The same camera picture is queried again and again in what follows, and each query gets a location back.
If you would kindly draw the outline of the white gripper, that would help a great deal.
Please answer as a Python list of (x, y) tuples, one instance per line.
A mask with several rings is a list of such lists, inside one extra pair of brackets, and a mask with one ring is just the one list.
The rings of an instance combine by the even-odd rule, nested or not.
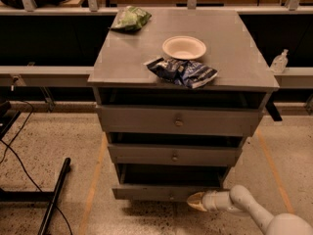
[(233, 205), (228, 191), (198, 192), (188, 197), (187, 204), (201, 212), (226, 212)]

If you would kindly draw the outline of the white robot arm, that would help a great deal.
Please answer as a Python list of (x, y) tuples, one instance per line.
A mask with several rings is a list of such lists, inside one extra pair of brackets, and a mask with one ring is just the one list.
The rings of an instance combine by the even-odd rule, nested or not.
[(292, 213), (271, 214), (242, 185), (227, 191), (198, 192), (187, 203), (201, 212), (246, 213), (263, 235), (313, 235), (313, 227), (307, 221)]

